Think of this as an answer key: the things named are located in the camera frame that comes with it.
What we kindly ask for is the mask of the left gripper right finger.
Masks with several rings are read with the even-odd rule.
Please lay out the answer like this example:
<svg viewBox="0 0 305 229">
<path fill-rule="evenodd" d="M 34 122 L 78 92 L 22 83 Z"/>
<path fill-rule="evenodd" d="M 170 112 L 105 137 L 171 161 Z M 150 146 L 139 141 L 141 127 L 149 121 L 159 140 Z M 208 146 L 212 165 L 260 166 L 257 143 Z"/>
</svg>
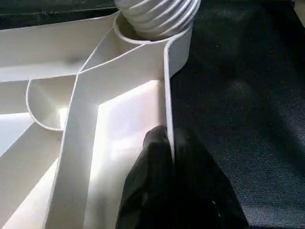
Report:
<svg viewBox="0 0 305 229">
<path fill-rule="evenodd" d="M 195 133 L 175 130 L 174 146 L 177 228 L 249 228 L 229 179 Z"/>
</svg>

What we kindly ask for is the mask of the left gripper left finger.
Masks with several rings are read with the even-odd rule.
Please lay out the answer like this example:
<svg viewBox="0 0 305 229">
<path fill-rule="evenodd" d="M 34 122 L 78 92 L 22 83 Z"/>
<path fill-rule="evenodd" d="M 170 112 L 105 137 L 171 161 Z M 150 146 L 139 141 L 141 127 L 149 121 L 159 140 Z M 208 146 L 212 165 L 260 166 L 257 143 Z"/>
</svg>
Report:
<svg viewBox="0 0 305 229">
<path fill-rule="evenodd" d="M 116 228 L 173 228 L 173 160 L 165 126 L 144 137 L 142 151 L 123 187 Z"/>
</svg>

